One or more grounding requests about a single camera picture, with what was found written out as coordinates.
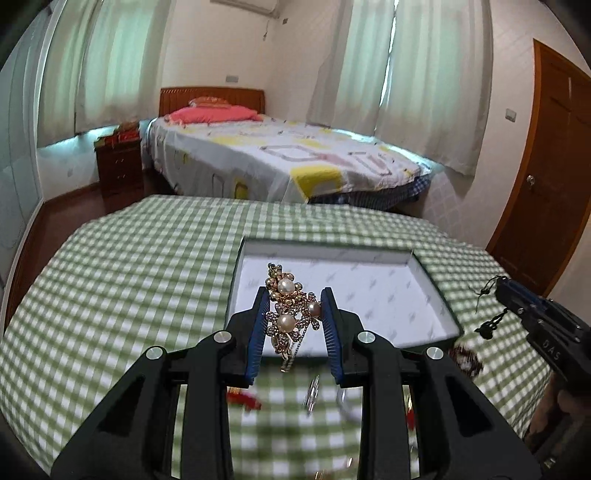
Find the white air conditioner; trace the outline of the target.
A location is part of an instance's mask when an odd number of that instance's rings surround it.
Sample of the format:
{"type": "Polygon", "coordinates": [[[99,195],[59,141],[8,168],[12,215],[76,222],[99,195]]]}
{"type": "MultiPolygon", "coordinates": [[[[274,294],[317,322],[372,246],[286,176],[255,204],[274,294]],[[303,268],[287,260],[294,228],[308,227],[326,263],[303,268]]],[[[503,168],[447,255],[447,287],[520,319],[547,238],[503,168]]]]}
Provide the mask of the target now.
{"type": "Polygon", "coordinates": [[[245,11],[276,18],[280,14],[281,0],[211,0],[211,3],[239,8],[245,11]]]}

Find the wall light switch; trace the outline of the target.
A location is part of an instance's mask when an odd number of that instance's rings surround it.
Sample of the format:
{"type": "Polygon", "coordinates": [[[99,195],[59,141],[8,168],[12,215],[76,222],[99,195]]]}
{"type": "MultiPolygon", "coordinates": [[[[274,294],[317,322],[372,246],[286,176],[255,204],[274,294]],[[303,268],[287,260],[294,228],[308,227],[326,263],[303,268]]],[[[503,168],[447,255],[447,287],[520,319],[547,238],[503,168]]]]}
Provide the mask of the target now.
{"type": "Polygon", "coordinates": [[[510,122],[515,123],[516,118],[517,118],[517,113],[514,110],[507,108],[506,112],[505,112],[505,118],[507,120],[509,120],[510,122]]]}

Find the green white shallow box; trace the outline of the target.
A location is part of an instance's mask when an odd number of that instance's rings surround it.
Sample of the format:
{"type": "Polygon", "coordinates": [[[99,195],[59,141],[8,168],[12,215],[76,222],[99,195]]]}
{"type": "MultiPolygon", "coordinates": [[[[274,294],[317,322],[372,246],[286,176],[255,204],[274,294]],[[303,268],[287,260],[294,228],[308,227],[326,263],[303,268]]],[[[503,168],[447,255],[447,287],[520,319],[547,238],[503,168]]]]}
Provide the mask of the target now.
{"type": "Polygon", "coordinates": [[[226,316],[252,308],[270,263],[293,273],[304,291],[318,295],[331,288],[339,308],[358,315],[363,327],[396,347],[449,347],[463,335],[432,275],[410,249],[245,238],[226,316]]]}

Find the white curtain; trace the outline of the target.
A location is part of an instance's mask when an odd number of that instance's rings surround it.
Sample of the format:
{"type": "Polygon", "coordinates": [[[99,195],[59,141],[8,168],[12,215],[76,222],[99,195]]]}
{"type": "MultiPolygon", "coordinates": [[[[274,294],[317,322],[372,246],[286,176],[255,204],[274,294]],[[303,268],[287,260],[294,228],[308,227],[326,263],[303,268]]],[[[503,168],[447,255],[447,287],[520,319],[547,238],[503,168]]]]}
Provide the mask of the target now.
{"type": "Polygon", "coordinates": [[[66,1],[41,82],[37,145],[156,113],[170,1],[66,1]]]}
{"type": "Polygon", "coordinates": [[[472,177],[492,73],[488,1],[343,1],[307,119],[472,177]]]}

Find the dark wooden nightstand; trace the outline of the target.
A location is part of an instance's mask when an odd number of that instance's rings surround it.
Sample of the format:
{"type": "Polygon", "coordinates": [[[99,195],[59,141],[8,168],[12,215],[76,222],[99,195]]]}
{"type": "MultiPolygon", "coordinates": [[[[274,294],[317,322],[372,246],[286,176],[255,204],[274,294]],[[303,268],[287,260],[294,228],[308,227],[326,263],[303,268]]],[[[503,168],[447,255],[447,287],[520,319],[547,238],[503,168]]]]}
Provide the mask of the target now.
{"type": "Polygon", "coordinates": [[[143,183],[140,140],[109,143],[104,139],[94,144],[94,153],[103,196],[138,188],[143,183]]]}

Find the pearl flower gold brooch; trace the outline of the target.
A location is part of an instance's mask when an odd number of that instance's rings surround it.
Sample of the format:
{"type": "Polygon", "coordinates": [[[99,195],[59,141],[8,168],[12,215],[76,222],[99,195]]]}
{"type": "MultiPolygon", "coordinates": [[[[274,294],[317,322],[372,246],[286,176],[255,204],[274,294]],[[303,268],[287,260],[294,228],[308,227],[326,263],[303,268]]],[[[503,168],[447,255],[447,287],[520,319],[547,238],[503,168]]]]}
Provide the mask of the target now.
{"type": "Polygon", "coordinates": [[[270,307],[264,314],[266,336],[274,353],[280,356],[280,371],[288,373],[308,330],[321,328],[322,304],[315,293],[305,292],[296,276],[284,271],[280,264],[267,265],[264,286],[270,296],[270,307]]]}

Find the red items on nightstand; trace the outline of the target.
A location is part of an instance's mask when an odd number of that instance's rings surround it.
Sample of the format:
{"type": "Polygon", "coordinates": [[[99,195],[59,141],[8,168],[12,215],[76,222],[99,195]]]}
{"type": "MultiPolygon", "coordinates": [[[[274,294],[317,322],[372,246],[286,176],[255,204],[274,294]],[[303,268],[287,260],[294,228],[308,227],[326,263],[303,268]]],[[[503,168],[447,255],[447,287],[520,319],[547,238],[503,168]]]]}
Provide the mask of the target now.
{"type": "Polygon", "coordinates": [[[115,148],[117,146],[140,140],[139,122],[125,122],[118,125],[111,134],[99,137],[93,144],[98,148],[115,148]]]}

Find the bed with patterned sheet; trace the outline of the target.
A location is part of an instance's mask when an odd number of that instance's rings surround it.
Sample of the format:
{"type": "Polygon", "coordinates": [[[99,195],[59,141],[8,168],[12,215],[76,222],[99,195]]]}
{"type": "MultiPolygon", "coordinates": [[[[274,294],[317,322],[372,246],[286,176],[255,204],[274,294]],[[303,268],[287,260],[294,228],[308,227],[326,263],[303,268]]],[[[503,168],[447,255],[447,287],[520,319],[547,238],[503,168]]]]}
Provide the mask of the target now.
{"type": "Polygon", "coordinates": [[[280,120],[179,125],[152,120],[146,163],[179,195],[388,210],[428,189],[423,159],[375,139],[280,120]]]}

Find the pink pillow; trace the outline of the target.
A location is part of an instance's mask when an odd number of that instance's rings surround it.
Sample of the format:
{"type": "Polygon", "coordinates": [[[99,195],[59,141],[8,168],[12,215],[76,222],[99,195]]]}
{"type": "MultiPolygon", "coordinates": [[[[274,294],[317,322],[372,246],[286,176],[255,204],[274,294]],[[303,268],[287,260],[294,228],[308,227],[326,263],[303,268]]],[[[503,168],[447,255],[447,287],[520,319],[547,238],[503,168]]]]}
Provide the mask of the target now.
{"type": "Polygon", "coordinates": [[[252,110],[239,105],[229,105],[225,108],[184,107],[166,114],[164,120],[175,124],[212,124],[239,121],[262,121],[263,117],[252,110]]]}

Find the red tassel gold charm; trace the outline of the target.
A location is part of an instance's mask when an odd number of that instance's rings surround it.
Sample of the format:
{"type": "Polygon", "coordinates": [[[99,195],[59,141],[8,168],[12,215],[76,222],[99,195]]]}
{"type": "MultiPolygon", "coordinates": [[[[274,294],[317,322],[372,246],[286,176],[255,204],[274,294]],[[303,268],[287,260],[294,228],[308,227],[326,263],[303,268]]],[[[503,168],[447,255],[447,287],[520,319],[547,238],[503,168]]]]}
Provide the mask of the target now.
{"type": "Polygon", "coordinates": [[[414,411],[411,396],[408,396],[405,400],[405,409],[406,409],[407,427],[410,431],[415,431],[416,430],[416,417],[415,417],[415,411],[414,411]]]}

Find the right white curtain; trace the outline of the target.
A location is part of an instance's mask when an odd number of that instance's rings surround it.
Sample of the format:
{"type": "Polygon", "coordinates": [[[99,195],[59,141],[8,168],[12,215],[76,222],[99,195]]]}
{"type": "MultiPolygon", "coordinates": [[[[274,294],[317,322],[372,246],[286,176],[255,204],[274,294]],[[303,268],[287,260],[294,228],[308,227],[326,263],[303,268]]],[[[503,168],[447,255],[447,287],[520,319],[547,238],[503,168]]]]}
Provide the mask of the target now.
{"type": "Polygon", "coordinates": [[[492,73],[488,1],[343,1],[307,119],[472,177],[492,73]]]}

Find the small red knot charm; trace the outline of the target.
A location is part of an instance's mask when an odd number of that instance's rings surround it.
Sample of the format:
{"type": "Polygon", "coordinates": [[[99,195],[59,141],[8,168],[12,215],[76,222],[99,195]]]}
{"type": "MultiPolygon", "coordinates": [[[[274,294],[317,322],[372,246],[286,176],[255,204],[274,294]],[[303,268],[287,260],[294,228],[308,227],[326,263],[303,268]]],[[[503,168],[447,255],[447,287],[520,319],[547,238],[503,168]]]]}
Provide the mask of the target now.
{"type": "Polygon", "coordinates": [[[247,393],[245,390],[228,387],[226,390],[226,402],[228,405],[242,407],[246,412],[259,411],[262,409],[262,403],[255,395],[247,393]]]}

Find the silver rhinestone brooch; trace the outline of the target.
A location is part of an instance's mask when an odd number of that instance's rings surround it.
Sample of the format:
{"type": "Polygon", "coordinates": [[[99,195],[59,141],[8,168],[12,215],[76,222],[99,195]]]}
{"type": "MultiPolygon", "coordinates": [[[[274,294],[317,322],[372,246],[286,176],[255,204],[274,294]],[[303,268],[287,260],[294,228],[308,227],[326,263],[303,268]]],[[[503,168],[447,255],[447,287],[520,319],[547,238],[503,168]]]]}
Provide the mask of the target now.
{"type": "Polygon", "coordinates": [[[318,392],[320,392],[320,376],[315,375],[308,385],[307,397],[305,397],[304,408],[308,415],[311,415],[315,409],[315,403],[318,401],[318,392]]]}

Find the green white checkered tablecloth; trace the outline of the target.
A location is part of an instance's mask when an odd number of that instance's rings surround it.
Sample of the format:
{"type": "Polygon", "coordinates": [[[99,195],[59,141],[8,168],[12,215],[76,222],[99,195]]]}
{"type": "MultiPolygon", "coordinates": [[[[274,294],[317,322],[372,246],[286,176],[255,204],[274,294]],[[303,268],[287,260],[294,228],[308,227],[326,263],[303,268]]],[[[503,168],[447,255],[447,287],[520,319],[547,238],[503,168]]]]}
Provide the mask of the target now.
{"type": "Polygon", "coordinates": [[[151,196],[77,229],[23,298],[1,343],[1,410],[36,467],[62,448],[152,345],[181,350],[221,329],[245,238],[410,249],[483,363],[476,384],[523,435],[550,370],[507,315],[476,292],[501,273],[484,250],[428,221],[337,205],[151,196]]]}

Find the red patterned pillow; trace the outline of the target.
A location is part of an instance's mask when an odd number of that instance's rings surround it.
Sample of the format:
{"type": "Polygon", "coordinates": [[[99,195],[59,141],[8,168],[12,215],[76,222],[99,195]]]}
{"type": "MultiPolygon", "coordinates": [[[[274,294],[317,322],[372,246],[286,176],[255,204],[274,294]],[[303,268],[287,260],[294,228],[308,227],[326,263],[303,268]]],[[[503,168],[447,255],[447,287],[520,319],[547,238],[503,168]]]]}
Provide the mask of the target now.
{"type": "Polygon", "coordinates": [[[231,104],[228,100],[213,97],[213,96],[201,96],[193,98],[188,103],[191,108],[205,108],[205,109],[228,109],[231,104]]]}

